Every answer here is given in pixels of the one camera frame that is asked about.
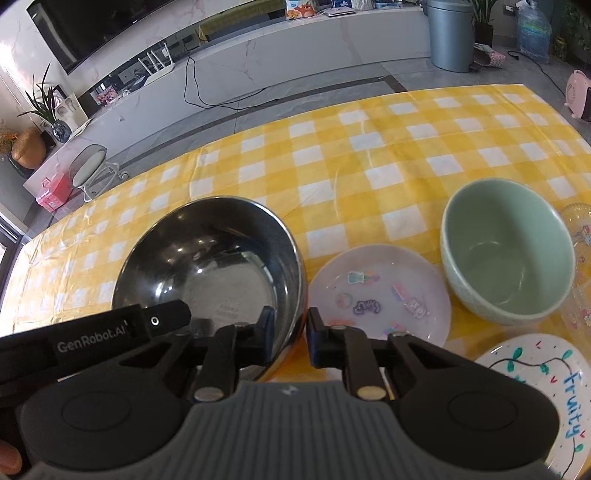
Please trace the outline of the person's hand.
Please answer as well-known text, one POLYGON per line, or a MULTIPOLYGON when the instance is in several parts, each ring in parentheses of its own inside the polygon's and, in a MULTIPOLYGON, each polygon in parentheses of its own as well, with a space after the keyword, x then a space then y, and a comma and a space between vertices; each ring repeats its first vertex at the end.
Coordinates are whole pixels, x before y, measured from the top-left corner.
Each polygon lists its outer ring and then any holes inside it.
POLYGON ((0 442, 0 472, 14 475, 22 468, 22 457, 18 450, 5 441, 0 442))

